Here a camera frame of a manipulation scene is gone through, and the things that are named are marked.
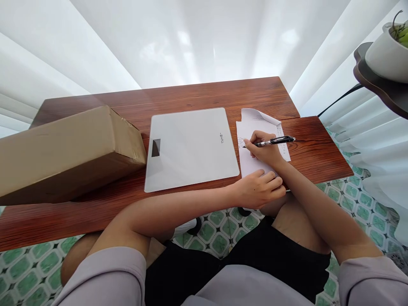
floor tile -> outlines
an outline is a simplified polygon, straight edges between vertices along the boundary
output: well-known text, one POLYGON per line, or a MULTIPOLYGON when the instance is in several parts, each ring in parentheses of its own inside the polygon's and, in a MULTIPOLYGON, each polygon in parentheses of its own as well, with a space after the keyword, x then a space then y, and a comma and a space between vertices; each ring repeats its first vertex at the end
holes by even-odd
MULTIPOLYGON (((343 152, 345 160, 355 153, 343 152)), ((408 261, 408 248, 402 246, 394 236, 398 214, 372 198, 363 187, 369 171, 351 165, 354 175, 348 178, 317 184, 317 187, 336 201, 357 224, 373 239, 385 254, 408 261)), ((237 208, 213 212, 201 217, 202 228, 195 235, 187 233, 173 239, 177 245, 208 252, 218 258, 227 256, 244 235, 254 229, 263 216, 253 212, 247 217, 237 208)), ((63 258, 81 236, 45 242, 21 249, 0 253, 0 305, 49 306, 61 292, 60 269, 63 258)), ((338 273, 340 267, 332 254, 329 280, 324 291, 317 295, 316 305, 340 305, 338 298, 338 273)))
POLYGON ((201 216, 200 219, 202 221, 200 231, 197 235, 185 233, 183 235, 183 247, 204 251, 220 259, 226 257, 231 240, 231 224, 227 210, 212 212, 201 216))

sleeve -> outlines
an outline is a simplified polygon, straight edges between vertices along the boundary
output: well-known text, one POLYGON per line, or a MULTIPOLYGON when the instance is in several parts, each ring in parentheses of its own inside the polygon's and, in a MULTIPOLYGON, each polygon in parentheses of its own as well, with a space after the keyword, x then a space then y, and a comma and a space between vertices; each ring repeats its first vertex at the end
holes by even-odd
POLYGON ((53 306, 136 305, 145 302, 146 260, 132 248, 103 249, 87 257, 53 306))
POLYGON ((408 305, 408 277, 388 257, 348 259, 340 266, 340 304, 408 305))

gray shirt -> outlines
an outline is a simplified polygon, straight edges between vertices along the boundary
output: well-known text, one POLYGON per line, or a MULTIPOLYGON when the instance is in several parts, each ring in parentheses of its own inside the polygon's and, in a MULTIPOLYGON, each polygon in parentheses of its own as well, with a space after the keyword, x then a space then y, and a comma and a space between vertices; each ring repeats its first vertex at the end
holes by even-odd
MULTIPOLYGON (((128 247, 104 249, 78 266, 53 306, 141 306, 145 304, 145 276, 146 261, 139 251, 128 247)), ((408 277, 387 257, 344 261, 339 286, 341 305, 408 305, 408 277)), ((267 273, 229 265, 183 303, 192 305, 313 304, 267 273)))

paper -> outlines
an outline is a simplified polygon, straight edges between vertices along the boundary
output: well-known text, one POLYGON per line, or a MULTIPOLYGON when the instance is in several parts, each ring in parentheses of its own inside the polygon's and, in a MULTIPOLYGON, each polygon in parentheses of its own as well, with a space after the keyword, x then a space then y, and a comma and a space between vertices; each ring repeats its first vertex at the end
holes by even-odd
MULTIPOLYGON (((248 149, 243 147, 245 145, 244 139, 251 139, 252 133, 255 130, 261 130, 268 134, 275 134, 276 137, 284 136, 281 122, 256 109, 243 108, 241 110, 241 121, 237 121, 236 124, 242 177, 245 177, 258 169, 263 169, 265 173, 273 171, 273 169, 264 162, 251 157, 248 149)), ((282 157, 286 161, 290 161, 287 144, 278 144, 278 146, 282 157)))

white curtain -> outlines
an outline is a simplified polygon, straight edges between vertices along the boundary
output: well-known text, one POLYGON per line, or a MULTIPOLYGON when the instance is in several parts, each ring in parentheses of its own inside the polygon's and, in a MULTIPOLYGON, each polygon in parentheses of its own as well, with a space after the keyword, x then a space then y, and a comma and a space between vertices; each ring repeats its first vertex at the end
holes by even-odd
POLYGON ((408 120, 365 88, 338 101, 320 119, 339 134, 340 149, 361 153, 351 156, 350 163, 370 171, 364 188, 397 211, 400 221, 395 237, 408 245, 408 120))
POLYGON ((400 9, 405 1, 2 0, 0 137, 27 129, 48 98, 269 76, 302 116, 316 115, 357 83, 353 50, 400 9))

